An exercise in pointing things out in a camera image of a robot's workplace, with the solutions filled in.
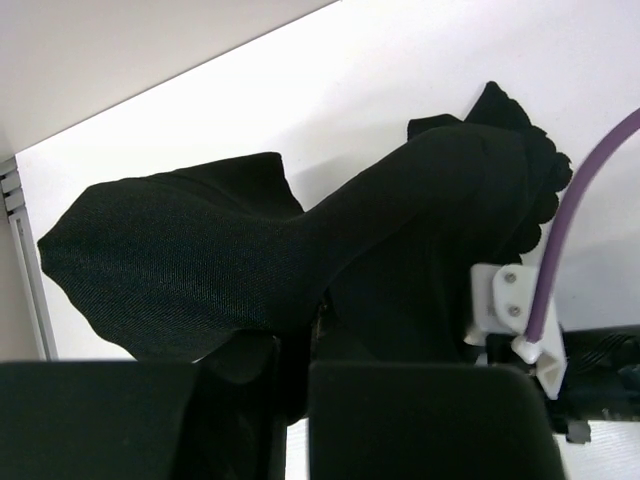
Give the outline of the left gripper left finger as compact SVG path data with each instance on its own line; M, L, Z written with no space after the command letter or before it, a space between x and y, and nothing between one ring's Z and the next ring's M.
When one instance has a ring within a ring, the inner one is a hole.
M2 364L2 478L171 478L197 375L192 364Z

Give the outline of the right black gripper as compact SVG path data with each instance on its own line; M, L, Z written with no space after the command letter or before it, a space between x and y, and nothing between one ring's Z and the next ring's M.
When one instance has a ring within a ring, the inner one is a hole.
M562 333L568 367L559 397L544 400L556 434L591 441L592 421L639 420L639 329L611 327Z

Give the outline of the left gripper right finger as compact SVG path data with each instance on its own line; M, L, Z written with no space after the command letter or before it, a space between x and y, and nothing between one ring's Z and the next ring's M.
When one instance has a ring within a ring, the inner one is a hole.
M313 479L563 479L543 402L499 367L316 362Z

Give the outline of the black cloth placemat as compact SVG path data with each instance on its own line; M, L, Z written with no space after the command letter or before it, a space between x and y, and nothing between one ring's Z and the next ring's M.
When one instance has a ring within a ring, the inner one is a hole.
M139 361L193 362L236 334L296 351L318 326L388 362L461 363L470 273L517 263L569 158L488 83L464 119L406 141L309 210L276 152L88 187L39 240L43 273Z

